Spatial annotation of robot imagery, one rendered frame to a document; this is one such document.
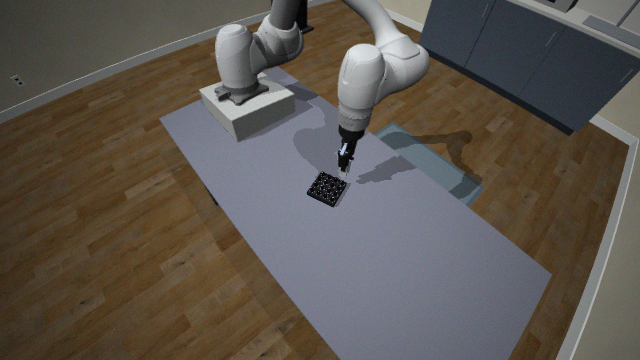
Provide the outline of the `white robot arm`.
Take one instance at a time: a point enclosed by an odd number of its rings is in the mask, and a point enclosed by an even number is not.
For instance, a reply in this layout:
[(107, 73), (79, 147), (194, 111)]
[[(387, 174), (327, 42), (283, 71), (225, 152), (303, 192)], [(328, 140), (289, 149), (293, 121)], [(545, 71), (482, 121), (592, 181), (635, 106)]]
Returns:
[[(338, 80), (338, 123), (346, 130), (362, 131), (369, 125), (374, 106), (425, 76), (430, 57), (425, 48), (397, 29), (377, 0), (341, 1), (368, 23), (375, 36), (375, 46), (358, 44), (347, 51)], [(268, 86), (258, 83), (257, 75), (292, 61), (302, 52), (304, 37), (295, 21), (300, 2), (273, 0), (271, 14), (258, 32), (239, 24), (220, 29), (215, 44), (222, 80), (222, 86), (214, 89), (218, 102), (228, 99), (241, 106), (269, 91)]]

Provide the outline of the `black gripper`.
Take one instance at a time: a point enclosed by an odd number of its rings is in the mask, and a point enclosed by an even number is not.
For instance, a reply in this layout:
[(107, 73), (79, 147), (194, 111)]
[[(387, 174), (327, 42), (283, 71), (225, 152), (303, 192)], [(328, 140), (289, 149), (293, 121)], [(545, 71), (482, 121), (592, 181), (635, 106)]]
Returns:
[(362, 131), (349, 131), (339, 125), (339, 134), (342, 137), (342, 150), (338, 151), (338, 167), (340, 167), (339, 176), (346, 178), (347, 173), (349, 173), (351, 160), (354, 160), (352, 155), (355, 152), (357, 140), (361, 139), (364, 136), (364, 133), (365, 129)]

